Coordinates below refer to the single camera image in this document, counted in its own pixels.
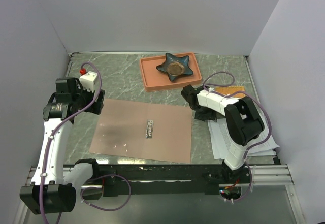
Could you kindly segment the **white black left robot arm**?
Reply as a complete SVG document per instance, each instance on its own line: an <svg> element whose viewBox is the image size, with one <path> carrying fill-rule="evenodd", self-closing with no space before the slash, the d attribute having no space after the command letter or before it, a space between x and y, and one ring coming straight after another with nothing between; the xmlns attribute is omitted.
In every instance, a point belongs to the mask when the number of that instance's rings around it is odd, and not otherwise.
<svg viewBox="0 0 325 224"><path fill-rule="evenodd" d="M88 112L99 115L104 105L104 90L97 73L87 72L79 78L58 78L56 91L43 109L44 139L39 162L29 186L20 190L20 198L36 215L71 212L83 183L100 180L95 159L80 159L69 173L63 172L75 117Z"/></svg>

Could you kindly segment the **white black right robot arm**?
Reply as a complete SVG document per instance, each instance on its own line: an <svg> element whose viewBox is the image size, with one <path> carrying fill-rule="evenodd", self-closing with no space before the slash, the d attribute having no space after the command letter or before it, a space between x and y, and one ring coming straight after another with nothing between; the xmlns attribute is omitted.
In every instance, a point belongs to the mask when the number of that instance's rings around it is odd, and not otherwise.
<svg viewBox="0 0 325 224"><path fill-rule="evenodd" d="M232 142L223 161L222 177L226 182L234 182L240 176L239 168L244 165L248 143L257 139L265 129L253 100L248 96L239 99L192 85L185 86L181 95L195 111L196 120L216 121L218 114L225 117Z"/></svg>

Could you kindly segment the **printed white paper sheet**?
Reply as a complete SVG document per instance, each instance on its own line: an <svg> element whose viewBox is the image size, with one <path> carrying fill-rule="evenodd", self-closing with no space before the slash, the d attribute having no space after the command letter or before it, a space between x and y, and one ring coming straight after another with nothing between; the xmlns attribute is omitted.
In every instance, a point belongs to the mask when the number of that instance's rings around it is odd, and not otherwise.
<svg viewBox="0 0 325 224"><path fill-rule="evenodd" d="M232 142L228 133L226 119L218 119L217 122L209 120L208 128L210 132L213 157L215 159L225 159ZM279 145L275 143L271 136L264 144L249 150L247 156L275 156L275 149L278 147Z"/></svg>

